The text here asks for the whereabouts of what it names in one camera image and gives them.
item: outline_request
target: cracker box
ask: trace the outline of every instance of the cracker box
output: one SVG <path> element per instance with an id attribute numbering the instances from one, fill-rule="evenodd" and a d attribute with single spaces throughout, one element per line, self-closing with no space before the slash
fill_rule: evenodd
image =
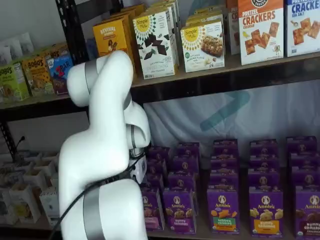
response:
<path id="1" fill-rule="evenodd" d="M 54 227 L 60 218 L 58 193 L 54 187 L 50 187 L 40 194 L 40 201 L 48 219 L 49 225 Z"/>
<path id="2" fill-rule="evenodd" d="M 222 186 L 228 185 L 233 186 L 235 189 L 239 189 L 238 173 L 235 170 L 231 170 L 229 172 L 211 170 L 209 184 Z"/>
<path id="3" fill-rule="evenodd" d="M 249 167 L 254 169 L 279 169 L 279 158 L 274 154 L 251 155 Z"/>
<path id="4" fill-rule="evenodd" d="M 286 54 L 288 57 L 320 51 L 318 0 L 286 0 Z"/>
<path id="5" fill-rule="evenodd" d="M 165 228 L 165 217 L 158 188 L 141 188 L 144 222 L 147 231 L 162 231 Z"/>
<path id="6" fill-rule="evenodd" d="M 296 239 L 320 238 L 320 188 L 295 187 L 295 236 Z"/>
<path id="7" fill-rule="evenodd" d="M 288 153 L 317 151 L 317 138 L 315 136 L 288 136 L 286 149 Z"/>
<path id="8" fill-rule="evenodd" d="M 230 51 L 232 55 L 235 55 L 240 53 L 238 1 L 226 0 L 226 7 L 228 10 Z"/>
<path id="9" fill-rule="evenodd" d="M 133 25 L 144 79 L 175 75 L 178 60 L 168 8 L 143 13 Z"/>
<path id="10" fill-rule="evenodd" d="M 209 185 L 206 194 L 211 231 L 228 235 L 239 234 L 239 202 L 235 188 Z"/>
<path id="11" fill-rule="evenodd" d="M 197 224 L 192 191 L 181 187 L 165 188 L 163 200 L 168 227 L 178 234 L 195 235 Z"/>
<path id="12" fill-rule="evenodd" d="M 187 73 L 225 66 L 223 28 L 220 20 L 183 27 L 181 41 Z"/>
<path id="13" fill-rule="evenodd" d="M 280 174 L 273 168 L 249 168 L 248 182 L 250 186 L 261 189 L 270 189 L 273 186 L 278 186 L 280 183 Z"/>
<path id="14" fill-rule="evenodd" d="M 278 0 L 238 0 L 241 63 L 284 57 L 284 9 Z"/>
<path id="15" fill-rule="evenodd" d="M 22 60 L 22 68 L 34 97 L 55 93 L 47 58 L 49 58 L 49 55 L 44 51 Z"/>
<path id="16" fill-rule="evenodd" d="M 20 102 L 30 96 L 20 63 L 0 66 L 0 83 L 4 102 Z"/>
<path id="17" fill-rule="evenodd" d="M 68 73 L 74 65 L 70 54 L 57 58 L 49 58 L 47 60 L 47 65 L 49 67 L 55 94 L 66 94 L 68 92 Z"/>
<path id="18" fill-rule="evenodd" d="M 218 139 L 213 141 L 213 154 L 239 156 L 237 139 Z"/>
<path id="19" fill-rule="evenodd" d="M 35 224 L 41 216 L 36 199 L 28 184 L 16 183 L 9 194 L 15 213 L 23 224 Z"/>
<path id="20" fill-rule="evenodd" d="M 282 238 L 284 228 L 283 192 L 278 188 L 249 188 L 250 230 L 253 237 Z"/>
<path id="21" fill-rule="evenodd" d="M 19 220 L 9 194 L 9 188 L 0 187 L 0 224 L 14 225 Z"/>
<path id="22" fill-rule="evenodd" d="M 250 142 L 250 154 L 278 156 L 278 143 L 276 139 L 255 140 Z"/>

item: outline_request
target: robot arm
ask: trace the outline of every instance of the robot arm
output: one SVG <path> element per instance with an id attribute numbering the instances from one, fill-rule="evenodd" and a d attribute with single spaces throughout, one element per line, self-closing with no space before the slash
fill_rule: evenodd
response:
<path id="1" fill-rule="evenodd" d="M 61 148 L 60 215 L 86 186 L 123 172 L 129 149 L 149 144 L 146 113 L 128 94 L 132 79 L 131 60 L 122 51 L 69 71 L 70 97 L 79 107 L 89 105 L 90 126 Z M 71 208 L 61 230 L 65 240 L 148 239 L 138 184 L 123 179 L 89 192 Z"/>

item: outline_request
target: cracker image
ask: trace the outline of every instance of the cracker image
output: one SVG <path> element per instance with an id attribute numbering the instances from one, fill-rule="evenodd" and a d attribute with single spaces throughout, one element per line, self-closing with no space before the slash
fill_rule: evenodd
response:
<path id="1" fill-rule="evenodd" d="M 201 50 L 212 56 L 221 57 L 224 52 L 224 44 L 219 38 L 207 35 L 202 40 Z"/>
<path id="2" fill-rule="evenodd" d="M 246 54 L 250 55 L 256 52 L 255 49 L 255 45 L 254 42 L 252 41 L 252 39 L 249 39 L 247 41 L 244 42 L 245 43 L 245 49 L 246 49 Z"/>
<path id="3" fill-rule="evenodd" d="M 279 23 L 272 21 L 269 29 L 270 36 L 275 38 L 277 36 L 278 28 L 279 28 Z"/>
<path id="4" fill-rule="evenodd" d="M 293 30 L 293 41 L 294 45 L 302 44 L 305 42 L 304 35 L 302 33 L 302 28 Z"/>
<path id="5" fill-rule="evenodd" d="M 316 39 L 320 31 L 320 21 L 314 21 L 308 33 L 308 36 Z"/>
<path id="6" fill-rule="evenodd" d="M 254 30 L 251 32 L 251 37 L 254 45 L 261 45 L 261 36 L 260 36 L 260 30 Z"/>
<path id="7" fill-rule="evenodd" d="M 302 34 L 305 35 L 309 33 L 311 29 L 311 23 L 310 23 L 310 18 L 306 18 L 300 22 L 301 28 L 302 28 Z"/>
<path id="8" fill-rule="evenodd" d="M 261 43 L 259 44 L 259 46 L 266 49 L 266 47 L 268 46 L 268 43 L 269 43 L 269 39 L 270 39 L 270 34 L 263 32 L 262 36 L 261 36 Z"/>

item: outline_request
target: electrical cord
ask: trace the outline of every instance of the electrical cord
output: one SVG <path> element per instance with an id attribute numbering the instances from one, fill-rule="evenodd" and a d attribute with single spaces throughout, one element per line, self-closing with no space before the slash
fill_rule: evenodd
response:
<path id="1" fill-rule="evenodd" d="M 131 157 L 130 159 L 136 159 L 136 161 L 127 168 L 127 170 L 125 170 L 126 174 L 123 176 L 123 179 L 128 177 L 128 175 L 130 176 L 130 172 L 135 168 L 135 165 L 138 163 L 138 161 L 144 157 L 146 154 L 143 151 L 142 154 L 135 156 L 135 157 Z M 52 240 L 54 238 L 54 235 L 56 233 L 56 231 L 58 230 L 58 227 L 60 226 L 62 220 L 66 217 L 67 213 L 72 209 L 72 207 L 79 201 L 80 198 L 82 198 L 84 195 L 86 195 L 88 192 L 92 191 L 95 188 L 99 188 L 101 185 L 105 184 L 106 182 L 108 183 L 110 179 L 114 179 L 115 176 L 112 177 L 108 177 L 99 181 L 94 182 L 92 185 L 88 186 L 85 190 L 83 190 L 71 203 L 70 205 L 67 207 L 67 209 L 64 211 L 64 213 L 61 215 L 61 217 L 59 218 L 58 222 L 54 225 L 51 234 L 48 238 L 48 240 Z"/>

